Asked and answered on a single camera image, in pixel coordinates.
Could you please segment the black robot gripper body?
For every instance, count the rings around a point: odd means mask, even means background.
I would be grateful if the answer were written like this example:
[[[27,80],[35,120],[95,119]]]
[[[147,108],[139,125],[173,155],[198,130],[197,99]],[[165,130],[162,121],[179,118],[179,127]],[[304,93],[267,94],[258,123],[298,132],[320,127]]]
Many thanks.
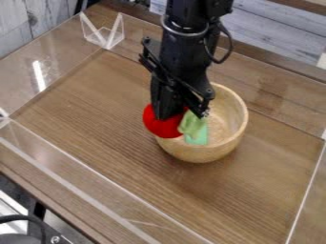
[[[209,52],[215,49],[215,28],[206,24],[201,31],[193,31],[165,26],[162,39],[146,36],[142,45],[141,63],[169,84],[178,83],[181,98],[186,92],[193,92],[201,97],[210,96],[213,100],[215,91],[206,71],[211,65]]]

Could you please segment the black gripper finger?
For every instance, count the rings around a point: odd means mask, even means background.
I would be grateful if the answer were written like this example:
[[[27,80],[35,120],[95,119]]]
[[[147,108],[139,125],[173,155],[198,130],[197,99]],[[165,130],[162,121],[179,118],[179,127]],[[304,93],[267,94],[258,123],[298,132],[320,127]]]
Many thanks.
[[[201,97],[193,92],[186,92],[182,96],[185,106],[199,117],[203,118],[209,115],[210,96]]]
[[[150,81],[150,102],[154,109],[154,116],[159,120],[167,120],[181,114],[183,101],[179,94],[179,85],[171,84],[157,73],[151,75]]]

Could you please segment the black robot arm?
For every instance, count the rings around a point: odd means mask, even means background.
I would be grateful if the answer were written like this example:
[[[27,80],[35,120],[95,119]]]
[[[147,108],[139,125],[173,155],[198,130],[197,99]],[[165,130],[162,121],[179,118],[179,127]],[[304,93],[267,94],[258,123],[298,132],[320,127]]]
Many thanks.
[[[222,17],[231,13],[234,0],[167,0],[161,17],[162,38],[145,37],[139,61],[151,73],[150,102],[154,117],[166,120],[190,110],[209,113],[215,91],[207,68],[221,64],[215,57],[219,37],[230,35]]]

